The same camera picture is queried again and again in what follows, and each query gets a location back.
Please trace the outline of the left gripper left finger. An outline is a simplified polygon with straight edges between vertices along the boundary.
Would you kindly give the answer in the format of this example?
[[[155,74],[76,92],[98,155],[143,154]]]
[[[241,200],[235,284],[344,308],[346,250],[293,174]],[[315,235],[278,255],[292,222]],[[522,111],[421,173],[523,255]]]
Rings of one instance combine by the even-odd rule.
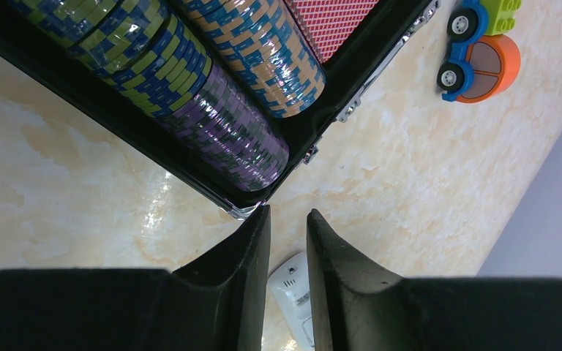
[[[175,270],[0,270],[0,350],[259,350],[271,213]]]

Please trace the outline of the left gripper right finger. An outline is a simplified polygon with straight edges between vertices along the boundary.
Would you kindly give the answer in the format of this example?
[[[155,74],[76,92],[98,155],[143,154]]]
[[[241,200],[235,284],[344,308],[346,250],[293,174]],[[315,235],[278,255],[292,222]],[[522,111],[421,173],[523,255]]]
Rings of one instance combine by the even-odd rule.
[[[562,278],[405,278],[307,216],[317,350],[562,350]]]

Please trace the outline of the white remote control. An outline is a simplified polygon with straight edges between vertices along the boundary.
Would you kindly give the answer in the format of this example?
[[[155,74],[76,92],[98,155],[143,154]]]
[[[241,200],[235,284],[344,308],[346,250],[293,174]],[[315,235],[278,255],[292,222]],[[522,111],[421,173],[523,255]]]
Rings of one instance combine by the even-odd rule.
[[[313,350],[315,338],[307,253],[299,252],[282,263],[268,278],[267,286],[297,344],[304,349]]]

